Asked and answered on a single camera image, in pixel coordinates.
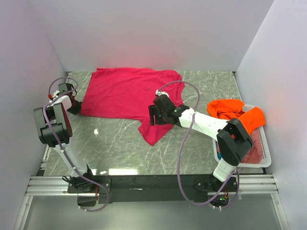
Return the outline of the magenta t shirt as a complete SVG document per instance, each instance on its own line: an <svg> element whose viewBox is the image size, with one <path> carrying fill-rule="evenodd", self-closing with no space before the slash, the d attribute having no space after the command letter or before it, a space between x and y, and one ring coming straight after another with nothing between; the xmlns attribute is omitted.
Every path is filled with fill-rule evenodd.
<svg viewBox="0 0 307 230"><path fill-rule="evenodd" d="M138 68L97 69L92 73L85 93L81 115L140 121L138 128L144 140L155 145L173 126L150 125L149 105L156 90L163 88L171 101L183 104L185 87L174 70Z"/></svg>

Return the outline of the orange t shirt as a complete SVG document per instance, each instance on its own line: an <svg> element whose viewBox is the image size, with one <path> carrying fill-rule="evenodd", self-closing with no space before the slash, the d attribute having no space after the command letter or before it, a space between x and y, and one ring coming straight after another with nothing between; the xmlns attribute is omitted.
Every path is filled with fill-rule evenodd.
<svg viewBox="0 0 307 230"><path fill-rule="evenodd" d="M250 135L253 130L266 124L265 116L258 107L245 112L243 111L244 106L245 104L238 99L219 99L207 104L207 112L210 116L219 119L238 119Z"/></svg>

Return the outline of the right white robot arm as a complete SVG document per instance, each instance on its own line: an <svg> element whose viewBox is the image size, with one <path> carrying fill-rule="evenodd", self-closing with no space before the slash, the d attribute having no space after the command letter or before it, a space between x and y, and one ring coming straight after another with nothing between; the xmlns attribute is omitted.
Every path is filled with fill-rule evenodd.
<svg viewBox="0 0 307 230"><path fill-rule="evenodd" d="M224 120L199 113L183 104L175 106L165 94L157 96L148 110L151 126L171 124L198 131L217 142L221 159L210 175L211 187L215 191L222 191L227 186L228 176L253 146L250 134L237 118Z"/></svg>

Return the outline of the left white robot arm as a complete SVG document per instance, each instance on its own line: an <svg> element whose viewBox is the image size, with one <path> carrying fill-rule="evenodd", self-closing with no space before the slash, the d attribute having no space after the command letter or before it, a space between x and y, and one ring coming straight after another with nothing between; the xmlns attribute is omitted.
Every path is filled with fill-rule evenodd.
<svg viewBox="0 0 307 230"><path fill-rule="evenodd" d="M69 168L70 176L62 177L74 188L89 193L96 181L88 165L73 149L72 127L67 113L78 115L82 103L75 99L76 89L71 83L59 84L59 90L49 95L49 104L33 110L36 130L41 143L54 149Z"/></svg>

